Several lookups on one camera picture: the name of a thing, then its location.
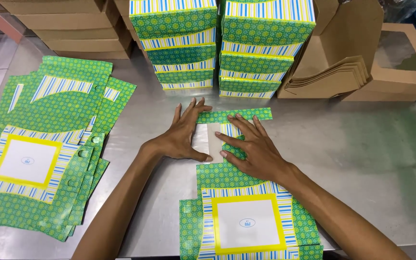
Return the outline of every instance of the logo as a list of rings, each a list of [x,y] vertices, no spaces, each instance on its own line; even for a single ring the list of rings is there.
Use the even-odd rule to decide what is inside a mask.
[[[256,221],[254,219],[251,219],[251,218],[244,218],[244,219],[240,220],[239,224],[240,224],[240,226],[242,226],[244,228],[250,228],[250,227],[252,227],[256,224]]]
[[[23,157],[20,160],[23,164],[33,164],[35,160],[32,157]]]

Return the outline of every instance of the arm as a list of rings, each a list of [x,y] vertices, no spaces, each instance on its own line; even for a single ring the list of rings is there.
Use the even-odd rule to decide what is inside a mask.
[[[142,189],[161,157],[193,158],[200,162],[213,160],[191,147],[198,114],[211,110],[211,106],[204,105],[203,98],[197,105],[195,103],[193,98],[182,116],[179,104],[170,129],[141,146],[130,168],[92,220],[72,260],[112,260],[117,257]]]
[[[241,148],[246,160],[228,151],[221,155],[240,171],[286,188],[326,232],[354,260],[408,260],[409,257],[377,228],[346,204],[309,179],[292,163],[286,162],[256,116],[253,124],[239,114],[229,121],[245,135],[245,141],[216,132],[219,139]]]

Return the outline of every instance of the metal table surface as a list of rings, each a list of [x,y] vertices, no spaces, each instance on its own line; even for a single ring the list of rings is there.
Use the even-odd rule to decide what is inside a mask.
[[[30,41],[23,40],[8,74],[28,74],[37,69],[41,57]],[[130,61],[112,62],[112,76],[138,87],[107,139],[102,157],[110,165],[89,201],[84,224],[66,242],[0,227],[0,259],[70,258],[140,145],[163,133],[176,105],[188,105],[192,96],[205,97],[218,111],[271,107],[274,119],[263,125],[286,160],[397,245],[416,244],[416,102],[219,97],[216,88],[162,91],[139,50]],[[167,158],[154,170],[120,257],[179,255],[178,203],[196,198],[196,164]],[[338,247],[324,231],[321,239],[325,249]]]

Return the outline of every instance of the forearm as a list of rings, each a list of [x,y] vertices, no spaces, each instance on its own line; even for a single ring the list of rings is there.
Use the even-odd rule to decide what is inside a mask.
[[[89,225],[72,260],[115,259],[142,189],[160,158],[153,144],[142,145],[130,168]]]
[[[317,185],[295,166],[282,174],[284,186],[354,260],[409,259],[377,228]]]

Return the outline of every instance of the hand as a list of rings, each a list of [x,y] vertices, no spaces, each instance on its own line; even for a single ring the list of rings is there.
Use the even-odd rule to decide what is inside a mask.
[[[211,162],[213,158],[207,154],[200,153],[192,148],[192,134],[195,131],[195,122],[199,113],[210,111],[213,107],[205,105],[202,97],[197,105],[193,97],[187,109],[181,115],[181,104],[177,105],[174,112],[173,123],[164,134],[150,140],[162,156],[172,158],[192,158],[199,162]]]
[[[242,149],[246,153],[246,160],[241,160],[228,151],[220,152],[228,162],[234,164],[240,171],[261,180],[283,183],[281,178],[284,173],[297,169],[295,165],[285,161],[280,156],[279,151],[256,115],[253,117],[254,125],[238,113],[235,117],[228,115],[227,118],[245,135],[245,141],[219,132],[215,134],[219,139]]]

